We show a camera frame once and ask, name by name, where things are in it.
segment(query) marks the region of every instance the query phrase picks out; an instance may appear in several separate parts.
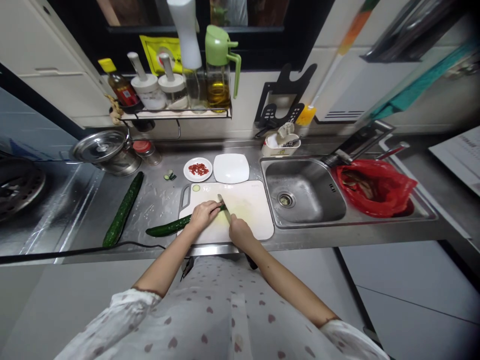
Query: chopped red chili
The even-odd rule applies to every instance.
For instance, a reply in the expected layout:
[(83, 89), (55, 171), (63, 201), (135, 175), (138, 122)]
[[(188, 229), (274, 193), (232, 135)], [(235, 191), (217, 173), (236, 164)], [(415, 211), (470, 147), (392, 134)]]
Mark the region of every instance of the chopped red chili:
[(193, 165), (190, 165), (188, 167), (188, 170), (193, 174), (193, 175), (205, 175), (209, 172), (209, 170), (205, 167), (205, 164), (202, 163), (196, 163)]

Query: red plastic bag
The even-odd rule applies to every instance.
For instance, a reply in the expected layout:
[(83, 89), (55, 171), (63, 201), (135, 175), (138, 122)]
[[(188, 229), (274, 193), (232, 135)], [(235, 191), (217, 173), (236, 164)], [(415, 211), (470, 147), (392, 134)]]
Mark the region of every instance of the red plastic bag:
[(355, 160), (349, 166), (337, 166), (336, 174), (352, 204), (374, 218), (391, 218), (405, 211), (418, 184), (389, 163), (377, 160)]

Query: red jar lid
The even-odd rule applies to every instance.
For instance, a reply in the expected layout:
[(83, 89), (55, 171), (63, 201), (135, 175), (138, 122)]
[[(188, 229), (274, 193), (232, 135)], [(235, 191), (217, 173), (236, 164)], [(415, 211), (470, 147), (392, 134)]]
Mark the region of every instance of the red jar lid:
[(137, 153), (146, 153), (152, 147), (152, 143), (148, 140), (140, 140), (133, 142), (133, 149)]

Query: hand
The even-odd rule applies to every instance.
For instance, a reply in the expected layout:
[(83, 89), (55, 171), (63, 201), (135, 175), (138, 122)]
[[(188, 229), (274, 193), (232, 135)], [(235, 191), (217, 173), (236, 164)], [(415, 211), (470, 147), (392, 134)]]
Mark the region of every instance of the hand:
[(255, 238), (250, 226), (242, 219), (237, 218), (235, 214), (231, 214), (230, 230), (228, 235), (231, 242), (244, 253), (250, 255), (256, 245), (260, 242)]
[(201, 233), (218, 215), (221, 205), (219, 202), (210, 200), (195, 206), (188, 227)]

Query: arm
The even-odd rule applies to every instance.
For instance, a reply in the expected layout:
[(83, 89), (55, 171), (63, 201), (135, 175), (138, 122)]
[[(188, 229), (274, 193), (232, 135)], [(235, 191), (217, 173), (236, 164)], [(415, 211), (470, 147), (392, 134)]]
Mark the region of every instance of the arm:
[(231, 214), (230, 239), (243, 252), (248, 254), (258, 265), (266, 282), (282, 298), (300, 311), (317, 328), (321, 328), (330, 320), (338, 319), (303, 282), (278, 262), (258, 241), (250, 227), (235, 214)]
[(220, 212), (220, 205), (213, 200), (197, 205), (193, 209), (190, 222), (181, 234), (149, 266), (133, 285), (133, 288), (140, 291), (150, 291), (163, 298), (180, 269), (190, 246)]

